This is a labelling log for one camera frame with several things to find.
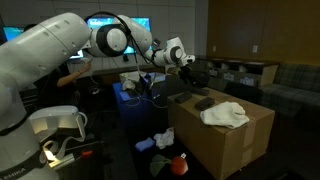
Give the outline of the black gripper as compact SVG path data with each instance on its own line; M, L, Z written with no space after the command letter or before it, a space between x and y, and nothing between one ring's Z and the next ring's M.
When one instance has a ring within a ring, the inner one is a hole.
M193 87L205 87L209 77L200 71L193 71L190 66L182 66L178 75L185 84L190 83Z

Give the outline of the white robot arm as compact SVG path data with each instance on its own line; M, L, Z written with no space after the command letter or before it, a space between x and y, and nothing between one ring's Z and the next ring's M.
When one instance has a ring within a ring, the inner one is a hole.
M50 74L80 50L94 57L117 57L128 47L157 66L184 68L195 61L178 37L153 50L152 34L125 15L112 23L91 28L74 13L63 13L40 22L0 46L0 175L1 180L59 180L41 145L60 128L76 128L85 140L84 122L77 115L59 115L58 106L45 116L32 118L20 91Z

